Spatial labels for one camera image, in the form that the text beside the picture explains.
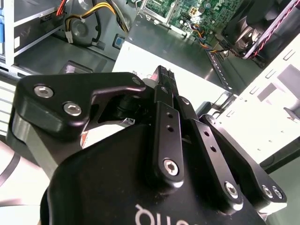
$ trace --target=capacitor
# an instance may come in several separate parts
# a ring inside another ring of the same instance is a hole
[[[211,8],[211,4],[210,3],[206,3],[204,6],[206,9],[210,9]]]

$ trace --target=screw head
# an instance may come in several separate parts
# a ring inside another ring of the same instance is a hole
[[[271,192],[265,185],[262,185],[262,189],[263,189],[263,192],[264,192],[269,198],[273,198],[272,192]]]
[[[275,194],[278,196],[278,198],[280,198],[280,199],[283,198],[281,192],[276,187],[273,187],[273,190],[274,190]]]
[[[230,196],[232,198],[237,199],[239,197],[238,191],[235,189],[235,187],[231,183],[225,182],[225,188],[226,188],[226,191],[228,192],[228,194],[230,194]]]
[[[140,82],[136,77],[133,77],[133,78],[132,78],[132,81],[133,81],[134,83],[136,83],[137,85],[141,85],[141,82]]]
[[[53,96],[53,90],[46,86],[35,87],[34,93],[41,98],[51,98]]]
[[[178,166],[172,160],[166,159],[164,161],[164,167],[170,175],[176,176],[178,174]]]
[[[212,116],[206,115],[205,118],[208,120],[209,123],[216,124],[215,118],[213,118]]]
[[[161,90],[163,90],[164,93],[169,94],[168,90],[165,87],[161,87]]]
[[[189,105],[189,101],[185,97],[182,97],[181,99],[185,104]]]
[[[64,104],[64,111],[71,116],[79,116],[81,114],[81,108],[75,103]]]

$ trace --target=green circuit board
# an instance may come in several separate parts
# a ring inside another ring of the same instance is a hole
[[[175,2],[176,0],[148,0],[146,8],[166,18],[171,9],[172,3]]]
[[[169,21],[170,25],[195,39],[196,33],[190,24],[196,23],[204,29],[205,43],[214,46],[215,38],[235,14],[243,0],[148,0],[146,8],[166,18],[171,5],[177,2]]]

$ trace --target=white connector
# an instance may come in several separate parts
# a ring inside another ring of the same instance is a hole
[[[82,23],[85,23],[85,19],[83,19],[82,16],[80,16],[80,20]]]
[[[72,32],[66,31],[65,34],[66,34],[66,38],[67,38],[68,43],[69,43],[69,44],[72,44],[72,43],[73,43],[73,35],[72,35]]]

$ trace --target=red wire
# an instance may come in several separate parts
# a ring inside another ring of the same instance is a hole
[[[62,0],[61,3],[60,3],[60,7],[58,8],[57,12],[56,12],[56,15],[60,15],[62,14],[62,10],[63,10],[63,7],[66,3],[66,0]]]
[[[269,41],[269,39],[271,38],[271,36],[273,35],[273,33],[277,30],[277,28],[280,26],[280,24],[283,22],[283,20],[291,13],[291,11],[293,10],[294,7],[296,7],[298,4],[300,3],[300,0],[296,1],[293,6],[286,12],[286,14],[282,17],[282,19],[280,21],[278,21],[278,23],[276,24],[276,26],[273,28],[273,30],[270,32],[270,34],[268,35],[268,37],[264,40],[264,42],[262,43],[262,45],[260,46],[260,48],[258,50],[256,50],[256,52],[254,53],[253,57],[257,56],[257,54],[263,49],[263,47],[266,45],[266,43]]]

